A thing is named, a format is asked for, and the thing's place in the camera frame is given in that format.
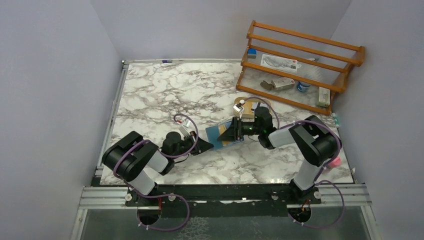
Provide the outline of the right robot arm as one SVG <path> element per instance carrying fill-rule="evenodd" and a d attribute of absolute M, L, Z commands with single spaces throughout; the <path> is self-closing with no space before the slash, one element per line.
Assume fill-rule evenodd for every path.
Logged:
<path fill-rule="evenodd" d="M 256 135 L 265 149 L 273 150 L 296 144 L 303 155 L 299 171 L 290 181 L 289 199 L 300 204 L 309 196 L 323 166 L 335 159 L 341 150 L 339 137 L 317 116 L 276 128 L 267 107 L 259 106 L 254 111 L 253 121 L 242 121 L 233 117 L 229 127 L 217 137 L 219 142 L 238 141 L 244 136 Z"/>

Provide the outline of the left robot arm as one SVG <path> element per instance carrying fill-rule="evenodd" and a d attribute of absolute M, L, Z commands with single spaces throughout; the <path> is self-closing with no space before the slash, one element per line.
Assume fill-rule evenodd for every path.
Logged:
<path fill-rule="evenodd" d="M 214 147 L 201 139 L 194 131 L 182 137 L 176 131 L 169 132 L 162 146 L 144 139 L 136 131 L 131 131 L 111 146 L 102 156 L 102 163 L 122 179 L 129 187 L 138 191 L 138 199 L 144 205 L 152 205 L 157 200 L 157 185 L 145 171 L 151 168 L 161 175 L 168 174 L 175 166 L 173 157 L 186 154 L 199 155 Z"/>

